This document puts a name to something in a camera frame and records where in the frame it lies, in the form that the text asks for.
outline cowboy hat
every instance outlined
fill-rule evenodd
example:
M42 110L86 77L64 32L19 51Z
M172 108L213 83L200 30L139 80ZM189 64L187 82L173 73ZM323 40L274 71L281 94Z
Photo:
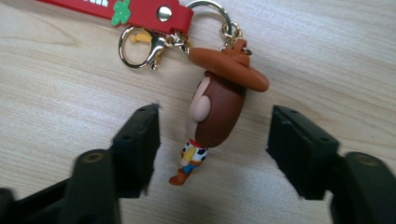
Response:
M238 39L232 49L223 51L193 48L189 59L194 64L240 86L253 91L266 91L269 81L264 74L249 66L250 58L243 52L246 45L246 40Z

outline wood grain surface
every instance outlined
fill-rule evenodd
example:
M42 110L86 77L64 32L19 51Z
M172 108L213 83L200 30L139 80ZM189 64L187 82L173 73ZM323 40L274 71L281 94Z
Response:
M372 154L396 173L394 0L218 2L271 85L248 92L230 138L183 187L172 187L203 69L169 49L158 71L131 70L118 55L124 27L33 0L0 0L0 187L20 199L69 177L79 154L108 148L151 103L162 107L162 144L148 196L121 200L123 223L332 223L332 195L299 199L265 151L273 105L312 119L341 142L340 154ZM221 24L215 10L196 8L193 45L218 49Z

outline metal clasp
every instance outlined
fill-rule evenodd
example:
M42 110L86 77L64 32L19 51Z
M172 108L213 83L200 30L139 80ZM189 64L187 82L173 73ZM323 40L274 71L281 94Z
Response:
M138 42L138 41L145 41L145 42L150 42L151 43L151 49L148 54L147 59L141 63L141 64L134 64L130 63L127 58L125 57L125 52L124 52L124 44L125 41L128 39L128 36L132 33L134 29L141 29L142 30L142 37L139 39L138 36L134 36L135 41L133 42ZM158 63L161 59L161 54L166 50L167 44L166 44L166 38L163 35L156 34L154 32L145 30L141 27L129 27L127 28L121 35L120 37L120 42L119 42L119 54L122 59L122 61L131 68L144 68L146 66L150 66L151 69L156 70L158 68Z

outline figurine ear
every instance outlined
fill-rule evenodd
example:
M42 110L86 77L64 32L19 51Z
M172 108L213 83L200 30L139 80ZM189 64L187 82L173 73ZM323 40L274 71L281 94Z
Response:
M193 111L193 118L197 122L201 122L206 119L210 111L210 99L203 95L198 99L198 102Z

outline cowboy figurine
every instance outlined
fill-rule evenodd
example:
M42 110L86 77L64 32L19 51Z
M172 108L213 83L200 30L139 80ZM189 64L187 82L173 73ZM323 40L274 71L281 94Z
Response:
M189 59L206 71L186 122L190 141L181 151L183 168L169 179L169 184L183 185L206 158L208 148L227 139L241 113L247 89L268 89L265 75L249 66L250 59L244 53L246 44L246 40L238 39L232 49L223 51L191 49Z

